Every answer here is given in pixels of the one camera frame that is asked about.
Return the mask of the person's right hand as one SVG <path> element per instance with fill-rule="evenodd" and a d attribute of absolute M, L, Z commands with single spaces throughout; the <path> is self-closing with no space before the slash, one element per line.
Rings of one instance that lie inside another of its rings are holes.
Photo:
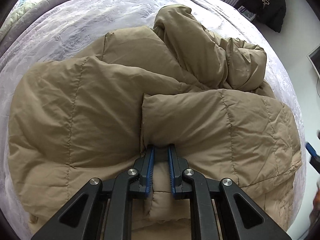
<path fill-rule="evenodd" d="M 310 227 L 313 227 L 317 220 L 319 219 L 319 211 L 320 211 L 320 191 L 317 190 L 317 193 L 313 199 L 313 210 L 310 213 Z"/>

